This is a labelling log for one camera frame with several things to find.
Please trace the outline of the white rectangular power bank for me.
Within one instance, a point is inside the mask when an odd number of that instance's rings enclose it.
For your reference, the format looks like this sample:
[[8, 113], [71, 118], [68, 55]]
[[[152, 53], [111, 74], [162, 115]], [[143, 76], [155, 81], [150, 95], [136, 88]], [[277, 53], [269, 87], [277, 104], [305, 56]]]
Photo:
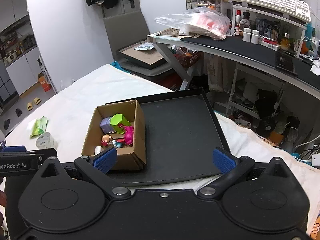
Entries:
[[103, 152], [103, 150], [104, 150], [103, 147], [101, 147], [101, 146], [96, 146], [96, 147], [95, 147], [95, 150], [94, 150], [94, 155], [97, 155], [97, 154]]

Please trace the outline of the brown haired doll figurine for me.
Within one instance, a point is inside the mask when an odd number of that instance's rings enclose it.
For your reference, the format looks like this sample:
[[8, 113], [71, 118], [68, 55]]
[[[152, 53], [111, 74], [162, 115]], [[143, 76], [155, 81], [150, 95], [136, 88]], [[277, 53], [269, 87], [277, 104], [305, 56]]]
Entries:
[[105, 135], [103, 135], [102, 136], [102, 138], [101, 138], [101, 145], [103, 146], [103, 147], [107, 147], [107, 146], [109, 146], [111, 143], [112, 143], [112, 136], [111, 135], [109, 135], [109, 134], [105, 134]]

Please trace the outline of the small red blue toy figure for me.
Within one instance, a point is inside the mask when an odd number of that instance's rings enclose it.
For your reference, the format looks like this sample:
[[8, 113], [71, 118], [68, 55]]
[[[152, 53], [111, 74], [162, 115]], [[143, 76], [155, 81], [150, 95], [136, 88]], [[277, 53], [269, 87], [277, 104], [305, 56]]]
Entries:
[[124, 146], [123, 140], [112, 140], [112, 145], [114, 148], [122, 148]]

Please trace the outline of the purple cube toy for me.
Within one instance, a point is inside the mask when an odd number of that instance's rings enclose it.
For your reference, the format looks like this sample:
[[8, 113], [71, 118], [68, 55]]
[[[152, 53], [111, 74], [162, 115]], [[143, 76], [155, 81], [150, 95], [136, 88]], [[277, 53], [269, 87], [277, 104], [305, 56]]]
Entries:
[[116, 132], [113, 126], [111, 125], [111, 119], [112, 119], [111, 116], [103, 118], [103, 120], [100, 123], [100, 128], [105, 134]]

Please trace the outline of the magenta doll figurine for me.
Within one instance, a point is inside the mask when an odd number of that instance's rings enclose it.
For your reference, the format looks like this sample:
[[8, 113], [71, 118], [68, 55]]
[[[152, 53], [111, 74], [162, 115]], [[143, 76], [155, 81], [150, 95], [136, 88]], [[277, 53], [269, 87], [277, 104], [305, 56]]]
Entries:
[[134, 136], [134, 127], [132, 126], [125, 126], [125, 133], [124, 133], [124, 142], [126, 145], [133, 144], [133, 136]]

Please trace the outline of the green hexagonal container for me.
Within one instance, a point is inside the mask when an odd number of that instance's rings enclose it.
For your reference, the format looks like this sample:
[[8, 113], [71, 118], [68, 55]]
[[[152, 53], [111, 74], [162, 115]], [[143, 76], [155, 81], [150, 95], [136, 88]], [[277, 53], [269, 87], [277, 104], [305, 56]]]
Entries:
[[126, 132], [125, 127], [130, 126], [130, 122], [127, 121], [123, 114], [117, 113], [111, 117], [110, 125], [116, 133], [124, 134]]

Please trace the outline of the clear tape roll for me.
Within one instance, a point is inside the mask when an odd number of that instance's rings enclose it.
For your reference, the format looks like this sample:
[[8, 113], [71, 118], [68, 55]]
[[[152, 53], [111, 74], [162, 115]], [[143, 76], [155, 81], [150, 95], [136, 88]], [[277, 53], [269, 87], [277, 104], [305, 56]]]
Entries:
[[49, 132], [44, 132], [37, 138], [36, 147], [41, 150], [49, 148], [57, 150], [58, 144]]

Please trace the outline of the green wet wipes pack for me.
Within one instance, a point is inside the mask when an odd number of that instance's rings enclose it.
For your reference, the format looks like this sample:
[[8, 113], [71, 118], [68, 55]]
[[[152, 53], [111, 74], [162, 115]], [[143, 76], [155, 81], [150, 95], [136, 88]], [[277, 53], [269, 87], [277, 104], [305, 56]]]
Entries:
[[47, 123], [48, 118], [45, 116], [37, 119], [33, 125], [33, 129], [31, 130], [30, 138], [43, 134], [46, 131]]

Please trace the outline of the black flat tray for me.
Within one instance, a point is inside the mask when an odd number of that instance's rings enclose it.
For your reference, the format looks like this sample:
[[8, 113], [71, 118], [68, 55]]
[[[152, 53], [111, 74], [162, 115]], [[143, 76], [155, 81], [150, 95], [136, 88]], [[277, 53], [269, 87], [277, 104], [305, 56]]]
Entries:
[[200, 89], [136, 99], [145, 119], [146, 165], [136, 171], [110, 171], [126, 186], [158, 185], [220, 174], [213, 150], [229, 150], [209, 100]]

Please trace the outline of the red plastic basket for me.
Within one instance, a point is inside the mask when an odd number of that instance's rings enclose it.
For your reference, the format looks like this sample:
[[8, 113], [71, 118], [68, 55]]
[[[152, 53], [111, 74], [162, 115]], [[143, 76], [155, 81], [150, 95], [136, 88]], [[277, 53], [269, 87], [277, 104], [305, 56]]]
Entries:
[[183, 54], [176, 53], [174, 57], [184, 68], [193, 66], [197, 61], [201, 59], [202, 53], [200, 51], [187, 50], [187, 48], [181, 48]]

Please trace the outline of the black desk mat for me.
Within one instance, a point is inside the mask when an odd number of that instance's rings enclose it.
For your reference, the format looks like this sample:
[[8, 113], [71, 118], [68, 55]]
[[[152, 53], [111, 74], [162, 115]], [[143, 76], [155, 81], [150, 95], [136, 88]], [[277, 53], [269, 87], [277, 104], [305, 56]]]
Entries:
[[182, 38], [182, 41], [221, 49], [264, 63], [319, 89], [319, 76], [310, 71], [311, 64], [303, 59], [296, 58], [286, 51], [274, 51], [260, 44], [244, 42], [242, 38], [235, 36], [229, 36], [224, 40], [214, 40], [207, 36], [198, 38], [185, 37]]

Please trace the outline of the red cigarette carton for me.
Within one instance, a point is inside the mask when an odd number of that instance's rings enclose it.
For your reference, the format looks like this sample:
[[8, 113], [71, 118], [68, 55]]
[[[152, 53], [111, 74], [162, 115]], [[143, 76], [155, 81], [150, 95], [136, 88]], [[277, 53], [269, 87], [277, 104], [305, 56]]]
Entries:
[[268, 37], [260, 36], [258, 43], [260, 45], [267, 47], [267, 48], [270, 48], [274, 51], [278, 51], [281, 48], [280, 44], [276, 40], [270, 39]]

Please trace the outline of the curved grey desk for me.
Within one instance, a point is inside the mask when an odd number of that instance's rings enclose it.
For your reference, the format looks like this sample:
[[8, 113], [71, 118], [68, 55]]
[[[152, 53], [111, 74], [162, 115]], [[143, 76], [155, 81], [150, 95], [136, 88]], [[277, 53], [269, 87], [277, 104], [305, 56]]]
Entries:
[[248, 65], [250, 67], [253, 67], [255, 69], [261, 70], [267, 74], [273, 75], [283, 81], [288, 82], [289, 84], [307, 92], [311, 96], [319, 99], [319, 89], [316, 89], [312, 87], [311, 85], [308, 85], [304, 81], [299, 80], [296, 77], [291, 77], [289, 74], [285, 74], [284, 72], [281, 72], [277, 70], [276, 68], [270, 67], [264, 63], [260, 63], [258, 61], [246, 58], [244, 56], [237, 55], [235, 53], [229, 53], [227, 51], [221, 50], [221, 49], [215, 49], [212, 47], [202, 46], [199, 44], [189, 43], [182, 41], [182, 38], [180, 37], [172, 37], [172, 36], [161, 36], [158, 33], [150, 34], [147, 36], [147, 40], [149, 42], [152, 42], [158, 52], [169, 62], [172, 64], [172, 67], [174, 70], [179, 74], [179, 76], [186, 80], [190, 81], [190, 78], [188, 77], [188, 74], [186, 71], [183, 70], [183, 68], [177, 64], [177, 61], [174, 60], [174, 58], [169, 55], [169, 50], [167, 48], [168, 45], [177, 45], [180, 47], [190, 48], [193, 50], [198, 50], [201, 52], [205, 52], [208, 54], [213, 54], [216, 56], [224, 57], [225, 59], [233, 60], [238, 63], [242, 63], [245, 65]]

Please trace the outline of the clear plastic bag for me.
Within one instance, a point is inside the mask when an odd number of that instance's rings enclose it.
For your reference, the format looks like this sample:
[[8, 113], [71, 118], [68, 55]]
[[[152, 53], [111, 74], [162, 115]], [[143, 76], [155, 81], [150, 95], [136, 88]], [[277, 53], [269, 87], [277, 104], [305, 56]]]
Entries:
[[204, 7], [189, 9], [181, 14], [158, 16], [154, 20], [158, 24], [178, 29], [180, 35], [196, 33], [214, 40], [226, 38], [231, 22], [227, 16], [220, 12]]

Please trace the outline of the white keyboard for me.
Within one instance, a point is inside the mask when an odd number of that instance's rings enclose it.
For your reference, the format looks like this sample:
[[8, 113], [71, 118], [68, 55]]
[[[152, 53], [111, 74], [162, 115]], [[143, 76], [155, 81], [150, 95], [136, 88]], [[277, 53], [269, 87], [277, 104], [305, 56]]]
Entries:
[[303, 0], [230, 0], [232, 2], [246, 2], [265, 7], [282, 13], [287, 13], [304, 22], [311, 22], [309, 5]]

